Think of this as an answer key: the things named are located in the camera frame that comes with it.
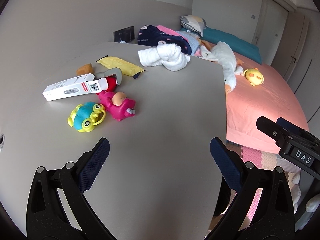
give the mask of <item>yellow pouch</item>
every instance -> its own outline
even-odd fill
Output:
[[[145,69],[118,57],[103,57],[99,59],[97,63],[102,64],[108,69],[115,67],[120,68],[123,74],[131,77],[139,72],[145,71]]]

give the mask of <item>screw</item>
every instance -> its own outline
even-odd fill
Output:
[[[279,173],[282,173],[283,169],[281,167],[276,167],[276,171],[278,171]]]
[[[38,172],[38,173],[41,173],[43,170],[44,170],[43,167],[39,167],[39,168],[37,169],[37,172]]]
[[[72,162],[66,164],[67,169],[71,169],[71,168],[73,168],[73,166],[75,166],[75,164]]]
[[[251,163],[251,162],[245,163],[245,166],[246,166],[248,169],[252,169],[252,168],[254,167],[253,163]]]

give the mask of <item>white box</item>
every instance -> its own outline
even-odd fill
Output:
[[[47,101],[52,101],[60,98],[100,93],[102,90],[106,90],[108,88],[106,78],[101,78],[99,80],[93,79],[94,75],[91,73],[66,79],[47,86],[42,94]]]

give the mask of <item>red label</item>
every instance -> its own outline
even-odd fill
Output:
[[[88,92],[88,89],[87,89],[87,86],[85,85],[85,83],[82,82],[81,84],[82,84],[82,87],[83,87],[84,91]]]

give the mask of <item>yellow chick toy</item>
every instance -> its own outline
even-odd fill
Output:
[[[257,68],[246,69],[243,74],[252,86],[263,83],[263,75]]]

